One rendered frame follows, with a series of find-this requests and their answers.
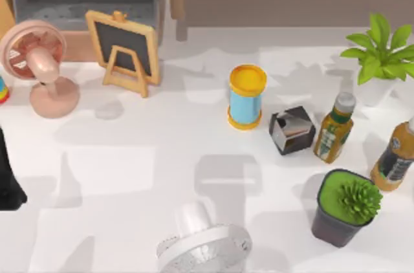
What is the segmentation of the yellow and blue can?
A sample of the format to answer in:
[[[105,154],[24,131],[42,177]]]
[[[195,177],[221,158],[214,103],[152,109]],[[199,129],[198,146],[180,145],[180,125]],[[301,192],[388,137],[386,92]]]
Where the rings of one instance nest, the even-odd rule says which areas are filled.
[[[262,117],[261,95],[267,86],[267,74],[253,64],[236,66],[230,73],[228,122],[236,129],[253,129]]]

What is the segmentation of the black and silver box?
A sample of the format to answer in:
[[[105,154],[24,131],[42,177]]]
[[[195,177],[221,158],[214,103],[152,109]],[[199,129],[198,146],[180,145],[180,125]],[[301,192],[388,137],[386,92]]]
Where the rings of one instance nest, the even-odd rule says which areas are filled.
[[[268,132],[281,155],[310,148],[316,128],[303,106],[273,113]]]

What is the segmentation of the wooden framed blackboard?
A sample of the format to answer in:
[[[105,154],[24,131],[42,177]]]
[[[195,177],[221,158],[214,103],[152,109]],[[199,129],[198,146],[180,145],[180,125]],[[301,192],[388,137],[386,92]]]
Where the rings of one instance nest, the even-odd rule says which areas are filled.
[[[85,19],[98,64],[105,69],[104,85],[115,85],[148,97],[148,85],[160,83],[155,29],[127,19],[89,10]]]

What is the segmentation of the white desk fan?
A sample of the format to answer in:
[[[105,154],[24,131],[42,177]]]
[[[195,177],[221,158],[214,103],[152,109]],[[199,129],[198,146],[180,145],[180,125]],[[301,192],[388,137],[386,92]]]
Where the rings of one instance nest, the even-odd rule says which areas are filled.
[[[252,251],[248,231],[214,223],[202,202],[175,211],[178,234],[157,246],[159,273],[241,273]]]

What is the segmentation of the yellow bottle with green label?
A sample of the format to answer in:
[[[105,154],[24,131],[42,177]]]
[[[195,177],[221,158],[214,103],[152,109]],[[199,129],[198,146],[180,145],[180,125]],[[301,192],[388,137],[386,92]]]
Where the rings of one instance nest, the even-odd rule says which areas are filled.
[[[354,125],[352,114],[355,106],[356,98],[352,93],[340,92],[331,111],[323,119],[314,154],[325,163],[333,163],[342,152]]]

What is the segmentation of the green plant in black pot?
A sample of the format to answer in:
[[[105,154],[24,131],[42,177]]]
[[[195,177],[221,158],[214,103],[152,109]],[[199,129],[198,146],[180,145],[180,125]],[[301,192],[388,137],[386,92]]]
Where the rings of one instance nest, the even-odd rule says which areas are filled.
[[[383,195],[368,178],[347,169],[333,169],[323,178],[311,231],[335,247],[346,246],[381,209]]]

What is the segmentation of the pink desk fan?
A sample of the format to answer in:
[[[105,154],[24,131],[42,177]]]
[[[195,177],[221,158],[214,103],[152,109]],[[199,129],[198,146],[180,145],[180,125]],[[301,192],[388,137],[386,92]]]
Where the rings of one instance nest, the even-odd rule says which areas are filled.
[[[43,118],[61,118],[71,113],[80,99],[77,83],[60,74],[67,44],[50,23],[28,20],[12,27],[0,39],[0,64],[21,80],[36,80],[30,104]]]

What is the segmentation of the green plant in white pot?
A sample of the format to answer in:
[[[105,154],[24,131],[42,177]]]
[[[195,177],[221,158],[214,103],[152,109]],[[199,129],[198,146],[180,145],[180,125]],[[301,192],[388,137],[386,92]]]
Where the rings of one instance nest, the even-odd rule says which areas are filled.
[[[414,79],[414,43],[409,44],[414,27],[405,24],[391,29],[382,14],[369,15],[369,28],[346,39],[354,44],[340,53],[340,57],[356,59],[353,91],[361,103],[375,107],[391,94],[397,81]]]

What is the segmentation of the orange bottle with dark label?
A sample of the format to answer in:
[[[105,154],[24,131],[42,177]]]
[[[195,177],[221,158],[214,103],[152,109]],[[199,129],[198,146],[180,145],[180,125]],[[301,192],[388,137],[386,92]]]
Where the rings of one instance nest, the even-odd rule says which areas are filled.
[[[382,191],[397,189],[414,163],[414,116],[392,132],[387,147],[371,170],[371,180]]]

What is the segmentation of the stack of coloured rings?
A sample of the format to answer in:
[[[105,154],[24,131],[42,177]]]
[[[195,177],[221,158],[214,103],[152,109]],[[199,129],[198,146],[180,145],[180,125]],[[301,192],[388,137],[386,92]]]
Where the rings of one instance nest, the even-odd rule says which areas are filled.
[[[0,105],[5,103],[10,97],[10,91],[2,76],[0,76]]]

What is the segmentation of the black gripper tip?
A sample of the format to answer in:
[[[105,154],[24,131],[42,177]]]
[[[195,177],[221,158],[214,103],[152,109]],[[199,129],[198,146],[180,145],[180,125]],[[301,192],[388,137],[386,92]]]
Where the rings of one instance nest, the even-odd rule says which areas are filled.
[[[27,200],[25,191],[12,171],[5,136],[0,127],[0,211],[16,211]]]

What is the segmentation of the wooden cupboard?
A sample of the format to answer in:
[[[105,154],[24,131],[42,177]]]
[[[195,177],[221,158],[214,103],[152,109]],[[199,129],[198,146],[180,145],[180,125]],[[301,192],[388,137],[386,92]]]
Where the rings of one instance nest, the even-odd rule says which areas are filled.
[[[12,0],[0,0],[0,39],[15,23]]]

